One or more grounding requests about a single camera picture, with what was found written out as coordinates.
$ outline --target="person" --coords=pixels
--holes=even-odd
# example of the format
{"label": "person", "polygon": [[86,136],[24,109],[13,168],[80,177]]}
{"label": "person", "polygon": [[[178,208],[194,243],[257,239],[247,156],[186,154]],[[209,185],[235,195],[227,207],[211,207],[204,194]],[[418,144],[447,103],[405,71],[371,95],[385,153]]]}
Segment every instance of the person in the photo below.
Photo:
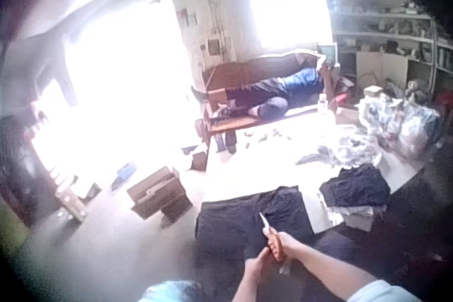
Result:
{"label": "person", "polygon": [[[266,237],[269,230],[263,229]],[[368,272],[346,262],[327,256],[295,240],[287,233],[277,233],[283,253],[291,260],[301,262],[335,296],[347,302],[415,302],[419,301],[399,286],[391,286]],[[233,302],[254,302],[258,285],[266,267],[273,261],[276,249],[269,241],[257,258],[245,263],[243,279]]]}
{"label": "person", "polygon": [[324,89],[327,99],[333,98],[331,70],[325,64],[326,56],[314,53],[307,56],[302,58],[296,54],[303,68],[291,76],[264,79],[238,88],[221,88],[208,93],[197,91],[193,87],[191,90],[199,102],[230,102],[230,117],[251,115],[264,120],[275,119],[289,109],[311,104],[309,100]]}

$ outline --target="table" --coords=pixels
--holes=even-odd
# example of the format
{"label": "table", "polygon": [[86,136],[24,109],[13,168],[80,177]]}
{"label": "table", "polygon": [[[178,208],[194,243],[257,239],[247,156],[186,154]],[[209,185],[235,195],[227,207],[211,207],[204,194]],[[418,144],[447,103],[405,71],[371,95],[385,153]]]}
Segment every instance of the table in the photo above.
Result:
{"label": "table", "polygon": [[[314,232],[320,233],[337,225],[341,221],[332,222],[328,218],[318,194],[321,184],[337,176],[340,168],[323,161],[295,165],[306,151],[316,150],[321,127],[319,116],[311,113],[238,130],[235,154],[228,151],[218,153],[212,137],[203,201],[218,202],[269,192],[279,186],[298,185]],[[282,136],[273,137],[274,129]],[[253,133],[253,136],[248,137],[245,133]],[[258,142],[264,134],[268,134],[268,139]],[[379,169],[392,194],[423,167],[421,161],[409,161],[395,153],[381,151]]]}

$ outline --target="bright window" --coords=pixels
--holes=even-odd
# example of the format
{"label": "bright window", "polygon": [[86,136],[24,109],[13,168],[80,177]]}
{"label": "bright window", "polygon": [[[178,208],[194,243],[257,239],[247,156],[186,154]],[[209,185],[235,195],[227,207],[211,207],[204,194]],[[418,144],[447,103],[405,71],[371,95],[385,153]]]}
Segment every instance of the bright window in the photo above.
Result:
{"label": "bright window", "polygon": [[332,42],[326,0],[251,0],[261,47]]}

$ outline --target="man lying on couch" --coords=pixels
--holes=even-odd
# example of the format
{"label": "man lying on couch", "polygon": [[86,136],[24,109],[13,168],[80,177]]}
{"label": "man lying on couch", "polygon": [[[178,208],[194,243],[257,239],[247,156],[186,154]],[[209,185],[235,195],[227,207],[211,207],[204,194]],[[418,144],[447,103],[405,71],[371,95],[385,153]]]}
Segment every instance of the man lying on couch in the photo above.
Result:
{"label": "man lying on couch", "polygon": [[228,103],[224,110],[228,117],[251,115],[263,120],[283,116],[289,109],[315,104],[320,93],[333,98],[331,70],[325,64],[326,56],[311,54],[298,59],[300,71],[287,77],[264,79],[238,88],[221,88],[203,93],[192,87],[195,98],[202,102],[212,100]]}

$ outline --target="shoe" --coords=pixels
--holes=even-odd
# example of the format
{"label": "shoe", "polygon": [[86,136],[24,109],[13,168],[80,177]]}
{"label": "shoe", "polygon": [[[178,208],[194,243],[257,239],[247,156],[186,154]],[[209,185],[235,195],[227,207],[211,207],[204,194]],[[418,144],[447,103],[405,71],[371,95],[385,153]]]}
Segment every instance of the shoe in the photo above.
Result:
{"label": "shoe", "polygon": [[209,98],[207,97],[207,93],[204,93],[204,92],[201,92],[201,91],[197,91],[195,90],[195,88],[193,86],[190,87],[190,90],[192,91],[193,93],[193,96],[195,97],[195,99],[199,102],[199,103],[202,103],[204,102],[205,100],[208,100]]}

